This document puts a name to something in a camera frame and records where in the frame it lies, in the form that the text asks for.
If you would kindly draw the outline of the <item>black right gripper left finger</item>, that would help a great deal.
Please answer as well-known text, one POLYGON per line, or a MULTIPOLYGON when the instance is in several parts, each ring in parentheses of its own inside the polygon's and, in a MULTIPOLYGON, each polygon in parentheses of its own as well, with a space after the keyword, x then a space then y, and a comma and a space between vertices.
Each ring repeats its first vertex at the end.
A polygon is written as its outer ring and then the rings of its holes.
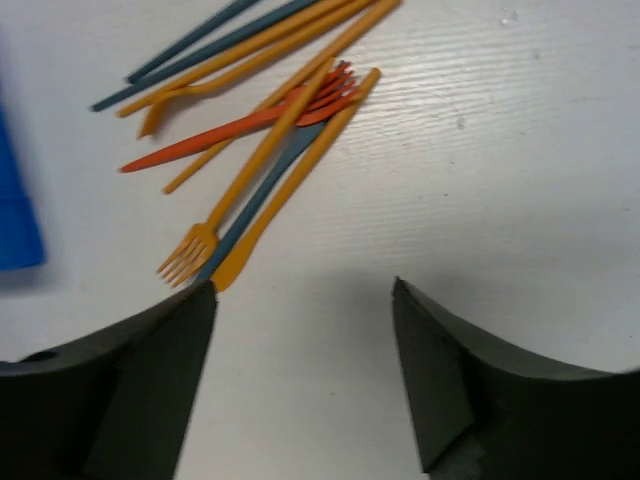
POLYGON ((215 325, 210 281, 1 364, 4 479, 174 477, 215 325))

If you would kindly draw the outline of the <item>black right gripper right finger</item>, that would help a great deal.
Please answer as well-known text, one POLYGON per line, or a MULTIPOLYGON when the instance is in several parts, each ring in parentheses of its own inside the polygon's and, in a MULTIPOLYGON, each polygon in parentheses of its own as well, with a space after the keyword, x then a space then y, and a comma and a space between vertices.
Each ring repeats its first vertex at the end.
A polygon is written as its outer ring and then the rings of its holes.
POLYGON ((635 479, 639 374, 554 360, 392 291, 420 467, 432 479, 635 479))

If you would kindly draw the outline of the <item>blue plastic knife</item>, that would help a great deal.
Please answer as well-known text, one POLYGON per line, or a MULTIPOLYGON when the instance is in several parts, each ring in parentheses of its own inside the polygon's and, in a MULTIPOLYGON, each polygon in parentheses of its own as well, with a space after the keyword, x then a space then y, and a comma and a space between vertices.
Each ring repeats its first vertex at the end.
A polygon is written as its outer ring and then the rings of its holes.
POLYGON ((213 254, 198 271, 195 276, 197 281, 211 277, 248 228, 252 219, 268 198, 280 178, 289 169, 293 162, 313 143, 328 122, 329 120, 325 119, 312 125, 296 127, 294 129, 288 143, 281 151, 279 157, 264 180, 226 231, 223 238, 219 241, 213 254))

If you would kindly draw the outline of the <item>orange plastic fork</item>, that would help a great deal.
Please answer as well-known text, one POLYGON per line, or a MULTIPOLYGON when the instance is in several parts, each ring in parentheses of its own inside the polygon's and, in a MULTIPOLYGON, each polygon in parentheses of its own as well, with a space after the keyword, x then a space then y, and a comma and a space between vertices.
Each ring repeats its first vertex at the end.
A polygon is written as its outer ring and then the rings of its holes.
MULTIPOLYGON (((298 117, 295 126, 302 127, 319 123, 347 105, 354 95, 352 86, 355 83, 352 77, 353 71, 349 69, 350 66, 350 62, 340 61, 337 67, 325 77, 323 85, 298 117)), ((202 152, 219 141, 265 128, 285 113, 302 90, 303 87, 293 89, 280 104, 274 107, 249 114, 140 157, 120 167, 119 172, 132 173, 159 166, 202 152)))

